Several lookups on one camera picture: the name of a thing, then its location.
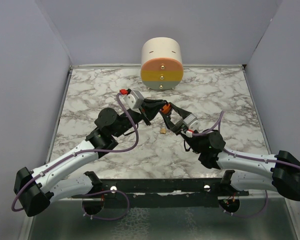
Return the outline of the orange black padlock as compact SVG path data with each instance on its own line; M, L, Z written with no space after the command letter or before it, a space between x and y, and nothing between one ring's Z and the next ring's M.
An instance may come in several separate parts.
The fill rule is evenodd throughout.
M161 109L160 109L160 113L163 114L166 117L170 117L171 113L172 113L172 107L170 103L166 103Z

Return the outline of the brass long-shackle padlock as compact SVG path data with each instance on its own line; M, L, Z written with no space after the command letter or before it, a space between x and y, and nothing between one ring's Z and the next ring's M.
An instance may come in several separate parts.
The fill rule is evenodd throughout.
M160 132L160 134L166 134L167 130L165 128L161 128L159 132Z

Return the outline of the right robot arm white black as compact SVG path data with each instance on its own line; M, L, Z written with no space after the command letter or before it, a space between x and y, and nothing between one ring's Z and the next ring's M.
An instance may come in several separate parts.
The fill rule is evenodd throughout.
M219 184L224 195L265 190L300 202L300 161L290 152L258 155L232 150L220 133L221 118L199 132L197 117L172 103L164 105L160 114L166 127L183 138L185 150L197 154L205 168L225 171L225 180Z

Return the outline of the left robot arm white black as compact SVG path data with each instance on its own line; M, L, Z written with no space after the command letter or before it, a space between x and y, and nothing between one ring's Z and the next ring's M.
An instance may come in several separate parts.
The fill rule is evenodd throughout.
M13 212L24 211L28 217L33 217L58 200L77 195L93 198L102 193L94 172L84 173L77 179L66 177L106 154L133 150L140 139L137 124L143 121L150 125L167 104L162 99L133 99L126 95L125 101L129 104L129 109L126 109L120 97L118 93L116 100L123 110L122 114L111 107L102 109L95 120L96 128L69 152L33 170L23 167L16 173Z

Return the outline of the round three-drawer storage box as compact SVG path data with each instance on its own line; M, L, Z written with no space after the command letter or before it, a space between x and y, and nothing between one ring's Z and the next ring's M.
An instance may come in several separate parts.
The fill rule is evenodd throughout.
M140 78L145 86L159 91L173 89L183 75L181 49L176 40L155 37L143 45Z

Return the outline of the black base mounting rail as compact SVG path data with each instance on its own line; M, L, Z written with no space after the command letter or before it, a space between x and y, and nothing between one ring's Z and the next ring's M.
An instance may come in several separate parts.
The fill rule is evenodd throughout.
M232 171L222 178L102 179L92 171L93 188L81 195L89 212L101 209L130 208L217 208L221 199L246 197L248 191L236 190L230 183Z

